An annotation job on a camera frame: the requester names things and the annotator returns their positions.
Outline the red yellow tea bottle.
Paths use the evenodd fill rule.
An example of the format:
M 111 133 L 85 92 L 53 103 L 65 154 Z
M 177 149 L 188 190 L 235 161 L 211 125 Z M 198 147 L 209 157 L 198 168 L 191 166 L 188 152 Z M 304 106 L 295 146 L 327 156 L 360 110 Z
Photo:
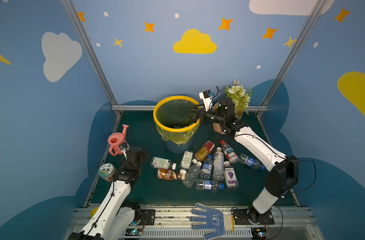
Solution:
M 213 151 L 215 144 L 212 141 L 207 141 L 195 154 L 194 158 L 202 162 Z

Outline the lying bottle blue label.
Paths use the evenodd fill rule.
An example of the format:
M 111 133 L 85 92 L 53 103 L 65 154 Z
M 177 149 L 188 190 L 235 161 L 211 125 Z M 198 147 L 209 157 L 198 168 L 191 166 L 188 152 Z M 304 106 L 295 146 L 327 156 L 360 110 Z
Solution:
M 224 184 L 221 184 L 216 180 L 197 179 L 196 184 L 195 184 L 195 188 L 198 191 L 216 192 L 218 190 L 224 190 L 225 186 L 224 186 Z

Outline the clear bottle red cap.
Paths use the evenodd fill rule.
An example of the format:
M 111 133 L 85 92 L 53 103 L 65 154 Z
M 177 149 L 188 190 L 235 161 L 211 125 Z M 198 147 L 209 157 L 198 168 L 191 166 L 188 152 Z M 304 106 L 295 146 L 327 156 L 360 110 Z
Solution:
M 239 157 L 234 149 L 224 140 L 220 141 L 220 144 L 227 161 L 229 161 L 231 164 L 237 163 L 239 161 Z

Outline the yellow bin liner bag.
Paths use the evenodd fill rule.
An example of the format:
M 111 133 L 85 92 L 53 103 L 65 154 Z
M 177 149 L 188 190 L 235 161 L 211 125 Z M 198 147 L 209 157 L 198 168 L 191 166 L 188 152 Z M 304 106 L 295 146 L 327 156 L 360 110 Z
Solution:
M 186 114 L 186 110 L 199 109 L 199 103 L 187 96 L 172 96 L 158 102 L 153 110 L 153 120 L 160 134 L 166 132 L 195 134 L 200 121 L 194 123 L 194 114 Z

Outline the crushed bottle blue label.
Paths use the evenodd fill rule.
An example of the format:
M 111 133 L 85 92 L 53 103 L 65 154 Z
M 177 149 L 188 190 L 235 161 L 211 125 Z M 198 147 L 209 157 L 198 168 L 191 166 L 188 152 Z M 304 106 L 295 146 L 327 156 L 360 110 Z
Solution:
M 252 169 L 256 169 L 256 170 L 265 170 L 266 169 L 266 167 L 262 164 L 262 162 L 260 160 L 249 157 L 246 154 L 240 154 L 239 162 Z

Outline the square bottle green label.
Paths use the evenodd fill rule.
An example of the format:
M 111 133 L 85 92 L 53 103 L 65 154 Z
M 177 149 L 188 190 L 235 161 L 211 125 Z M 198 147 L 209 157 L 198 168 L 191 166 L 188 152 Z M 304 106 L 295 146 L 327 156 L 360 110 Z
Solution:
M 150 161 L 150 166 L 155 169 L 166 169 L 166 170 L 175 170 L 176 163 L 173 163 L 169 159 L 163 159 L 159 157 L 152 157 Z

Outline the clear bottle white cap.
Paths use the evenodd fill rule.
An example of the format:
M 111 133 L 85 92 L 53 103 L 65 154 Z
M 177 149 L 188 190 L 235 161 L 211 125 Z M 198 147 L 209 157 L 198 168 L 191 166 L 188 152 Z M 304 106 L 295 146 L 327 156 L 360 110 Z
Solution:
M 185 179 L 182 181 L 182 184 L 187 187 L 191 188 L 193 184 L 196 182 L 196 179 L 201 173 L 201 162 L 197 162 L 193 166 L 190 167 L 189 171 L 185 175 Z

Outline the tall bottle white label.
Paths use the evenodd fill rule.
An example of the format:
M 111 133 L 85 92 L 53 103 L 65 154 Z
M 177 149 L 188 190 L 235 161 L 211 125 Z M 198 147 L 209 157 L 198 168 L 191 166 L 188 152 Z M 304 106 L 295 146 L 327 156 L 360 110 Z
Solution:
M 218 182 L 224 180 L 224 154 L 221 147 L 217 147 L 214 154 L 213 179 Z

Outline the small bottle blue cap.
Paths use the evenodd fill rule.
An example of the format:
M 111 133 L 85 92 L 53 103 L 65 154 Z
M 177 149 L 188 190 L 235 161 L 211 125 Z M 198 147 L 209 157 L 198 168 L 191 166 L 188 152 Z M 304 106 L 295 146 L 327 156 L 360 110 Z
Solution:
M 201 178 L 204 180 L 209 180 L 211 178 L 213 169 L 213 156 L 208 155 L 202 163 Z

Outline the purple grape label bottle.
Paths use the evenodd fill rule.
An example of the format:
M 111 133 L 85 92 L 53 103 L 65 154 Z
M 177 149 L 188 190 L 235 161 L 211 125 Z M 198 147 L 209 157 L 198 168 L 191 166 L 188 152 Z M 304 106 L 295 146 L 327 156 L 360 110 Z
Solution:
M 239 187 L 235 169 L 229 161 L 224 162 L 224 177 L 228 189 L 236 189 Z

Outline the brown drink bottle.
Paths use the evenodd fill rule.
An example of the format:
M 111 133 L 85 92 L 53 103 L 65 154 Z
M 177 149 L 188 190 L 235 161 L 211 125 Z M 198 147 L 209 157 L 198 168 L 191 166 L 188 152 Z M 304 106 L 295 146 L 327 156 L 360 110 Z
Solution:
M 168 170 L 168 169 L 158 169 L 157 170 L 157 174 L 156 177 L 158 179 L 161 180 L 184 180 L 185 179 L 185 175 L 184 174 L 177 174 L 172 170 Z

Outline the square clear bottle white label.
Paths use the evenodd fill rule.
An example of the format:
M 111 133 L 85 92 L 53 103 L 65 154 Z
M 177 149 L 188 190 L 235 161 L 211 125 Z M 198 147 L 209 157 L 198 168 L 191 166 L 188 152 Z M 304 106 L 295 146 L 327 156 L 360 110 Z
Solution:
M 183 170 L 188 170 L 191 166 L 194 153 L 191 151 L 185 151 L 180 162 L 180 168 Z

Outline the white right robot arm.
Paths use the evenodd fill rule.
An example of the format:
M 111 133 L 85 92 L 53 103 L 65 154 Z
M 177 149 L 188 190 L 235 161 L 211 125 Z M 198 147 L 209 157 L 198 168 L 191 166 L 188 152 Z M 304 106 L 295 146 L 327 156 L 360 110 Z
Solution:
M 230 114 L 230 107 L 206 110 L 205 107 L 187 110 L 186 115 L 194 122 L 208 120 L 218 123 L 222 131 L 249 150 L 269 172 L 264 188 L 249 207 L 249 218 L 256 222 L 265 216 L 272 206 L 299 182 L 300 161 L 287 156 L 261 139 L 242 119 Z

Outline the blue dotted work glove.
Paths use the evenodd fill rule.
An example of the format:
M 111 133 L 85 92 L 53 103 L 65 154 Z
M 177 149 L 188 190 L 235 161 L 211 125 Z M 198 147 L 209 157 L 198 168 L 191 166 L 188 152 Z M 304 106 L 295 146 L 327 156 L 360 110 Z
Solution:
M 191 209 L 193 216 L 189 217 L 192 222 L 192 230 L 205 231 L 204 239 L 213 240 L 224 236 L 226 231 L 235 230 L 235 221 L 232 214 L 224 214 L 222 211 L 196 203 Z

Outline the peach ribbed flower pot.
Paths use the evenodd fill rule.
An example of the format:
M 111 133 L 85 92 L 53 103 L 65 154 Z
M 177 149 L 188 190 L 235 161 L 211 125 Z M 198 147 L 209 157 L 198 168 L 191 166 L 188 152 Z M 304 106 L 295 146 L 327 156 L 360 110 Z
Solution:
M 225 135 L 226 133 L 221 129 L 221 126 L 220 126 L 220 124 L 218 124 L 218 123 L 212 123 L 212 127 L 213 127 L 213 130 L 216 132 L 216 133 L 218 133 L 218 134 L 220 134 L 220 135 Z

